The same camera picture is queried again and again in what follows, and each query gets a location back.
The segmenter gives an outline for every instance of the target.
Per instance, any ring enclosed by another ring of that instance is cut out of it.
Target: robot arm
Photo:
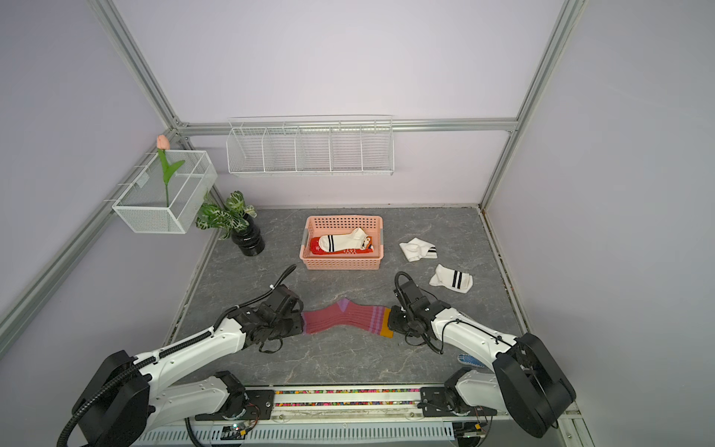
[[[254,344],[260,352],[274,352],[263,350],[267,340],[279,340],[280,349],[283,338],[302,333],[302,301],[280,285],[294,269],[292,265],[283,272],[268,293],[224,311],[210,328],[133,358],[124,351],[107,357],[72,408],[58,447],[66,447],[77,425],[92,447],[128,447],[145,431],[193,415],[242,417],[251,404],[245,387],[227,371],[199,382],[172,384],[223,355]],[[408,281],[400,284],[402,276]],[[425,399],[419,408],[432,406],[458,415],[475,407],[508,411],[521,428],[540,438],[576,399],[536,336],[500,333],[443,301],[430,302],[403,272],[395,276],[395,294],[401,307],[393,306],[390,312],[391,330],[421,337],[439,354],[445,343],[454,345],[494,372],[463,368],[445,382],[446,405]],[[439,349],[435,340],[441,343]]]
[[[400,277],[407,282],[400,284]],[[470,368],[447,382],[447,410],[464,413],[484,406],[508,411],[527,433],[540,438],[576,399],[576,392],[541,340],[526,333],[515,337],[488,328],[439,300],[432,302],[412,278],[395,276],[395,295],[401,306],[390,311],[390,329],[420,336],[442,354],[433,340],[454,345],[477,358],[494,374]]]
[[[264,295],[224,311],[210,328],[130,358],[107,357],[72,408],[57,445],[66,447],[76,425],[93,447],[129,446],[145,431],[202,413],[236,418],[246,410],[245,387],[222,371],[206,380],[171,386],[186,374],[250,345],[302,333],[302,301],[280,283]],[[256,308],[249,305],[262,301]]]

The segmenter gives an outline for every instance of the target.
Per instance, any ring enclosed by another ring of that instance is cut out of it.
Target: potted plant
[[[238,245],[244,255],[255,256],[263,251],[266,244],[261,237],[261,229],[253,221],[256,209],[246,205],[243,194],[234,191],[226,199],[226,206],[204,202],[196,217],[196,226],[202,230],[221,228],[224,233],[220,239],[231,240]]]

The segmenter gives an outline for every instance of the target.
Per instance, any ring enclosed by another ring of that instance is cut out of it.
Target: black cable
[[[278,287],[278,286],[285,280],[285,278],[288,277],[288,275],[290,275],[291,273],[293,273],[293,270],[295,270],[295,268],[296,268],[296,265],[295,265],[295,264],[289,265],[288,268],[285,269],[285,270],[283,271],[283,273],[280,274],[280,276],[278,277],[278,281],[275,282],[275,284],[273,285],[273,287],[272,287],[270,290],[268,290],[266,293],[264,293],[263,295],[261,295],[261,296],[259,296],[259,297],[257,297],[257,298],[253,298],[252,300],[248,300],[248,301],[246,301],[245,303],[239,304],[239,305],[238,305],[238,308],[239,308],[239,309],[240,309],[240,308],[244,308],[244,307],[246,307],[246,306],[250,306],[251,304],[258,303],[259,301],[261,301],[261,300],[263,300],[263,299],[265,299],[265,298],[268,298],[268,296],[269,296],[271,293],[273,293],[273,290],[275,290],[275,288]]]
[[[264,354],[275,354],[280,350],[280,348],[283,347],[283,337],[278,339],[280,341],[280,346],[278,346],[277,350],[263,350],[263,345],[266,344],[266,342],[261,343],[261,346],[258,347],[258,352],[264,353]]]
[[[410,343],[410,342],[407,341],[407,337],[413,337],[412,333],[411,333],[411,332],[405,333],[405,343],[407,343],[407,344],[410,345],[410,346],[422,346],[422,345],[425,345],[425,342],[422,342],[422,343],[420,343],[420,344],[418,344],[418,345],[413,345],[412,343]]]
[[[467,323],[467,322],[464,321],[464,320],[461,320],[461,319],[459,319],[459,318],[456,318],[455,320],[449,320],[444,326],[442,326],[442,336],[440,337],[440,338],[442,339],[442,346],[440,347],[440,350],[439,350],[439,353],[440,353],[440,354],[444,353],[444,347],[445,347],[445,329],[447,328],[447,326],[449,326],[449,325],[452,324],[452,323],[464,323],[464,324],[466,324],[467,326],[470,326],[470,327],[475,328],[475,329],[479,329],[479,330],[481,330],[482,332],[484,332],[486,335],[489,335],[489,336],[492,337],[494,340],[496,340],[496,344],[497,344],[497,345],[499,344],[499,342],[502,342],[502,343],[504,343],[505,345],[507,345],[509,348],[513,348],[513,347],[514,347],[514,345],[512,345],[511,343],[508,343],[508,342],[504,341],[504,339],[501,337],[501,335],[492,335],[492,334],[490,334],[489,332],[487,332],[486,330],[484,330],[484,329],[482,329],[482,328],[479,328],[478,326],[474,326],[472,323]]]
[[[216,323],[214,323],[214,332],[216,332],[218,330],[219,326],[221,325],[221,322],[228,316],[228,314],[230,314],[234,310],[238,310],[240,308],[250,306],[251,304],[258,303],[259,301],[264,300],[265,298],[268,298],[270,296],[270,294],[273,293],[273,290],[275,290],[275,288],[278,287],[280,285],[280,283],[282,283],[285,280],[285,278],[288,277],[288,275],[293,273],[293,270],[295,270],[295,268],[296,268],[296,265],[291,264],[288,266],[287,269],[283,270],[283,273],[281,273],[281,275],[278,277],[278,281],[276,281],[276,283],[273,285],[272,289],[268,290],[263,295],[253,298],[252,300],[248,300],[245,303],[241,303],[238,306],[231,306],[230,308],[221,312],[221,315],[219,315],[219,317],[216,319]]]
[[[144,366],[151,365],[155,361],[157,361],[157,359],[154,356],[142,360],[137,364],[129,366],[127,369],[117,374],[113,379],[105,383],[91,398],[86,400],[82,404],[82,406],[79,407],[79,410],[77,410],[75,414],[72,415],[72,417],[69,419],[69,422],[67,422],[67,424],[62,429],[62,432],[59,434],[59,438],[57,439],[57,447],[67,447],[69,435],[74,430],[74,427],[77,426],[79,420],[82,419],[85,414],[87,414],[87,411],[89,411],[92,405],[94,405],[99,398],[101,398],[111,389],[119,385],[122,381],[136,374],[137,371],[142,369]]]
[[[427,290],[425,290],[425,289],[423,289],[423,288],[421,288],[421,287],[419,287],[419,286],[418,286],[417,288],[420,289],[420,290],[422,290],[424,293],[429,293],[430,295],[432,295],[432,298],[436,299],[437,301],[440,300],[439,298],[437,298],[437,297],[435,296],[434,293],[428,292]]]
[[[194,434],[194,429],[191,428],[191,420],[189,418],[186,418],[184,419],[184,423],[186,423],[186,432],[189,434],[189,439],[191,440],[191,443],[194,444],[194,447],[206,447],[196,438],[196,435]]]
[[[230,308],[224,310],[221,312],[221,315],[216,319],[216,323],[214,323],[214,333],[219,329],[219,326],[221,326],[221,322],[234,310],[237,310],[238,306],[231,306]]]
[[[397,290],[398,293],[398,301],[400,302],[400,305],[403,307],[403,309],[405,309],[408,320],[414,320],[415,316],[413,315],[412,309],[410,308],[410,304],[412,303],[409,301],[407,295],[405,295],[405,292],[403,292],[402,287],[400,286],[400,276],[406,277],[409,281],[413,281],[413,279],[406,272],[400,271],[395,273],[395,290]]]
[[[175,353],[175,352],[177,352],[177,351],[180,351],[180,350],[182,350],[182,349],[184,349],[184,348],[186,348],[186,347],[188,347],[188,346],[191,346],[191,345],[193,345],[193,344],[195,344],[195,343],[198,343],[199,341],[204,340],[204,339],[206,339],[206,338],[208,338],[208,337],[210,337],[210,336],[211,336],[211,331],[209,331],[209,330],[207,330],[207,331],[204,332],[204,333],[200,333],[199,335],[197,335],[196,337],[193,337],[193,338],[190,339],[190,340],[186,340],[186,341],[184,341],[183,343],[179,343],[178,345],[174,345],[174,346],[172,346],[172,347],[170,347],[170,348],[167,348],[167,349],[165,349],[165,350],[159,352],[159,358],[164,358],[164,357],[166,357],[167,355],[171,355],[171,354],[173,354],[173,353]]]
[[[432,344],[432,341],[430,340],[430,336],[427,334],[422,334],[422,339],[425,341],[425,344],[431,349],[434,353],[442,355],[444,354],[444,351],[437,349],[437,346],[434,346]]]
[[[193,337],[190,340],[186,340],[183,343],[180,343],[178,345],[172,346],[171,348],[167,348],[159,353],[159,358],[164,358],[168,355],[171,355],[177,351],[180,351],[184,348],[187,348],[195,343],[198,343],[201,340],[204,340],[208,337],[211,336],[211,331],[206,331],[204,333],[201,333],[197,335],[196,337]],[[105,383],[90,399],[84,402],[81,407],[79,407],[79,410],[75,412],[74,415],[69,419],[69,422],[64,426],[62,429],[62,432],[59,434],[59,438],[57,439],[57,447],[67,447],[67,441],[69,440],[69,435],[72,433],[74,430],[74,427],[77,426],[79,423],[79,420],[84,417],[85,414],[87,414],[87,411],[96,403],[96,401],[101,398],[103,395],[108,393],[111,389],[119,385],[123,380],[126,380],[130,376],[134,375],[137,373],[140,369],[142,369],[144,366],[151,365],[152,363],[156,362],[157,358],[152,356],[147,359],[142,360],[139,363],[136,363],[134,365],[129,366],[126,370],[123,370],[121,373],[117,374],[113,379],[109,380],[107,383]]]

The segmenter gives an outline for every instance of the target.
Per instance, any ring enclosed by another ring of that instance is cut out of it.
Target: pink plastic basket
[[[313,255],[310,252],[312,238],[347,234],[358,227],[372,236],[375,248],[372,253]],[[310,216],[305,223],[300,259],[308,270],[377,270],[384,254],[383,219],[380,216]]]

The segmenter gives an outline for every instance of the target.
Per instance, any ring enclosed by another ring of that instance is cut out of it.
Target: white panel
[[[164,126],[84,0],[0,6],[0,314]]]
[[[108,355],[161,346],[210,234],[140,235],[114,219],[0,362],[3,445],[54,445]]]
[[[488,209],[596,446],[715,439],[713,23],[590,1]]]
[[[226,137],[193,137],[209,152],[223,194],[240,190],[255,206],[475,204],[507,132],[396,132],[395,174],[237,178],[228,174]]]
[[[562,0],[117,0],[178,115],[514,117]]]

